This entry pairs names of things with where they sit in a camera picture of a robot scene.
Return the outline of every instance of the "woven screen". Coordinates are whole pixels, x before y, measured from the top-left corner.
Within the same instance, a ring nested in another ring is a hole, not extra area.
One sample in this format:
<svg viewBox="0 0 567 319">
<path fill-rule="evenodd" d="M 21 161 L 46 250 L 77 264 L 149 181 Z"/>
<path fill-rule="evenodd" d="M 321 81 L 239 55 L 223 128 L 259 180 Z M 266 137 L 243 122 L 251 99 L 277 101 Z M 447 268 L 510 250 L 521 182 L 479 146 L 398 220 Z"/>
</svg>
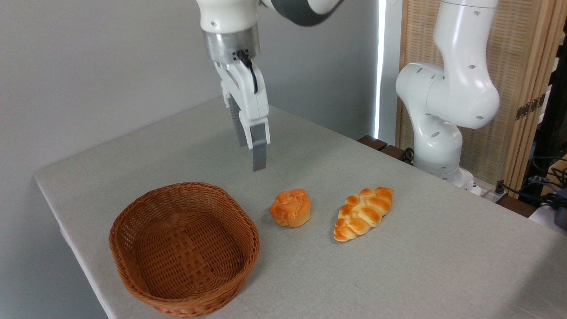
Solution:
<svg viewBox="0 0 567 319">
<path fill-rule="evenodd" d="M 548 33 L 549 28 L 541 27 L 540 16 L 544 3 L 549 2 L 555 5 L 555 1 L 546 0 L 500 0 L 498 4 L 486 57 L 490 78 L 500 93 L 500 108 L 487 126 L 476 130 L 460 128 L 463 134 L 460 165 L 481 180 L 495 183 L 504 175 L 517 110 L 532 98 L 532 88 L 526 88 L 524 83 L 533 76 L 534 62 L 530 58 L 534 54 L 532 44 L 539 37 L 536 33 Z M 433 43 L 439 4 L 440 0 L 404 1 L 401 67 L 418 61 L 443 64 L 441 53 Z M 530 91 L 527 97 L 521 94 L 522 90 Z M 399 147 L 413 146 L 411 122 L 401 102 L 398 125 Z"/>
</svg>

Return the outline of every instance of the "basket rim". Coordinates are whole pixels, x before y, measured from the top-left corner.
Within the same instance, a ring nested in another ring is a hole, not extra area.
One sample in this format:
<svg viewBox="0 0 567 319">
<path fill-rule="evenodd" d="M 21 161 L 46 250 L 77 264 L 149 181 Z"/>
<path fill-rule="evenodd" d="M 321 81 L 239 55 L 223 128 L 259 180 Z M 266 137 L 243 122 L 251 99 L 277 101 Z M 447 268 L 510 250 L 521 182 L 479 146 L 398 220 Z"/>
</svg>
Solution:
<svg viewBox="0 0 567 319">
<path fill-rule="evenodd" d="M 193 186 L 212 188 L 212 189 L 220 192 L 232 204 L 232 206 L 235 208 L 236 212 L 246 222 L 246 226 L 248 226 L 248 228 L 252 232 L 252 240 L 253 240 L 255 248 L 252 249 L 251 254 L 244 261 L 244 266 L 243 266 L 242 270 L 240 272 L 238 272 L 238 274 L 236 276 L 234 276 L 230 281 L 223 283 L 222 285 L 218 286 L 217 288 L 207 290 L 201 296 L 197 296 L 197 297 L 186 297 L 186 298 L 180 298 L 180 299 L 166 299 L 166 298 L 162 298 L 162 297 L 157 297 L 157 296 L 154 296 L 150 293 L 147 293 L 147 292 L 139 289 L 138 286 L 135 285 L 132 282 L 131 276 L 130 276 L 130 271 L 126 267 L 124 267 L 124 265 L 122 263 L 122 261 L 124 260 L 124 257 L 123 257 L 124 253 L 122 251 L 122 248 L 120 248 L 117 244 L 117 235 L 118 235 L 117 230 L 120 226 L 122 226 L 122 224 L 125 221 L 126 215 L 125 215 L 124 212 L 130 211 L 133 207 L 140 205 L 141 203 L 143 203 L 143 201 L 146 198 L 150 197 L 153 193 L 158 192 L 158 191 L 163 191 L 164 189 L 166 189 L 166 190 L 176 189 L 176 188 L 179 188 L 179 187 L 186 186 L 188 184 L 193 185 Z M 147 301 L 159 301 L 161 303 L 170 303 L 170 304 L 171 303 L 183 303 L 183 302 L 187 302 L 187 301 L 191 301 L 192 303 L 204 303 L 204 302 L 207 302 L 209 300 L 216 299 L 216 297 L 212 296 L 216 292 L 221 291 L 221 290 L 227 290 L 226 289 L 227 286 L 234 285 L 235 282 L 242 282 L 243 283 L 248 278 L 250 272 L 252 272 L 252 270 L 253 270 L 253 266 L 256 263 L 257 257 L 258 257 L 259 252 L 260 252 L 260 237 L 259 237 L 256 225 L 253 223 L 253 221 L 250 219 L 250 217 L 244 212 L 244 210 L 242 210 L 242 207 L 240 207 L 240 205 L 224 189 L 222 189 L 222 188 L 220 188 L 216 185 L 208 184 L 208 183 L 204 183 L 204 182 L 183 182 L 183 183 L 171 184 L 171 185 L 159 187 L 159 188 L 156 188 L 154 190 L 148 191 L 147 193 L 138 197 L 135 201 L 130 203 L 122 212 L 120 212 L 120 214 L 116 217 L 116 220 L 113 223 L 111 230 L 110 230 L 109 241 L 110 241 L 110 250 L 111 250 L 112 255 L 114 257 L 115 264 L 116 264 L 117 268 L 122 269 L 122 271 L 118 272 L 119 276 L 122 279 L 122 283 L 126 286 L 128 291 L 130 291 L 130 293 L 136 295 L 139 299 L 146 299 Z"/>
</svg>

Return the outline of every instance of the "metal hinge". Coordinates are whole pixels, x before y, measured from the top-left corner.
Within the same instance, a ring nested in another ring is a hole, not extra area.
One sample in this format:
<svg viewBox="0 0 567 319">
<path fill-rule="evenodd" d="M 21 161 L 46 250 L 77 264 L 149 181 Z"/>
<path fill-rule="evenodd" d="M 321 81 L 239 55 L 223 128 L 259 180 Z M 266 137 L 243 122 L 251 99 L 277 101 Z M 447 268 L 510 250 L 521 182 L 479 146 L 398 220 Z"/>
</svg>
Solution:
<svg viewBox="0 0 567 319">
<path fill-rule="evenodd" d="M 516 111 L 516 121 L 540 108 L 543 105 L 544 98 L 545 98 L 545 93 L 542 94 L 540 97 L 520 106 Z"/>
</svg>

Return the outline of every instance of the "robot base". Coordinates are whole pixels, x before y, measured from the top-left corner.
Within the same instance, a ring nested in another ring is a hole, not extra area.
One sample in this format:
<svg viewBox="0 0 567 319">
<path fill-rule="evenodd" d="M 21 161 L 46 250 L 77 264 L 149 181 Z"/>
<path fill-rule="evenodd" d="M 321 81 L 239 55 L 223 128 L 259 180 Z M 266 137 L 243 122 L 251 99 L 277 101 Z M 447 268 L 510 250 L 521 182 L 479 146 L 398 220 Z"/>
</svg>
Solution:
<svg viewBox="0 0 567 319">
<path fill-rule="evenodd" d="M 461 167 L 447 174 L 433 174 L 433 175 L 478 196 L 480 196 L 481 194 L 480 187 L 478 187 L 475 184 L 475 178 L 468 170 L 463 169 Z"/>
</svg>

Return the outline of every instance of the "empty basket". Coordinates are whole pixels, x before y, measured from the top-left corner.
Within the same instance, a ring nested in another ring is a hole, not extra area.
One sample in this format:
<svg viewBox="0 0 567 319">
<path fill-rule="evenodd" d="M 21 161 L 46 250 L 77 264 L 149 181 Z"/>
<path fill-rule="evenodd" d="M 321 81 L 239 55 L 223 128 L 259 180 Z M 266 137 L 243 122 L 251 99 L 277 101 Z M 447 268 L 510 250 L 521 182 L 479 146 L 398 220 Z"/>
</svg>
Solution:
<svg viewBox="0 0 567 319">
<path fill-rule="evenodd" d="M 109 240 L 126 289 L 184 318 L 231 301 L 260 250 L 258 231 L 238 203 L 222 188 L 196 182 L 141 196 L 117 217 Z"/>
</svg>

